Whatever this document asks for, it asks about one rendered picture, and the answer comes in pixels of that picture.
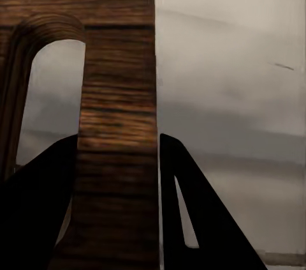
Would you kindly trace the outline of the cutting board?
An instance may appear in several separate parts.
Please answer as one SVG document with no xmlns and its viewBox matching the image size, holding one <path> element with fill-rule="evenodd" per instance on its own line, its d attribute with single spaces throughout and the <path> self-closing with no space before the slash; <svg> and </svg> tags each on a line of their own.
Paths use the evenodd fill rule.
<svg viewBox="0 0 306 270">
<path fill-rule="evenodd" d="M 160 270 L 155 0 L 0 0 L 0 184 L 32 61 L 85 43 L 71 219 L 47 270 Z"/>
</svg>

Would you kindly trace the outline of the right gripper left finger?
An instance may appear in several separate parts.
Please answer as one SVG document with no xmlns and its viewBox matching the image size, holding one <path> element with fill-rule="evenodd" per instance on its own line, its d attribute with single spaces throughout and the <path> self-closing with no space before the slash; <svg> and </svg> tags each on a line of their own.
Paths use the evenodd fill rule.
<svg viewBox="0 0 306 270">
<path fill-rule="evenodd" d="M 0 184 L 0 270 L 47 270 L 72 199 L 78 134 Z"/>
</svg>

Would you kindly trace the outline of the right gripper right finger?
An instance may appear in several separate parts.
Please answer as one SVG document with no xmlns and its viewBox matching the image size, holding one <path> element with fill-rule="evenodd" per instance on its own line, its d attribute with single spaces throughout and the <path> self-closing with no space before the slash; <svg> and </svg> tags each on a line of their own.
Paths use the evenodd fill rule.
<svg viewBox="0 0 306 270">
<path fill-rule="evenodd" d="M 160 134 L 164 270 L 267 270 L 179 139 Z M 177 177 L 200 248 L 185 245 Z"/>
</svg>

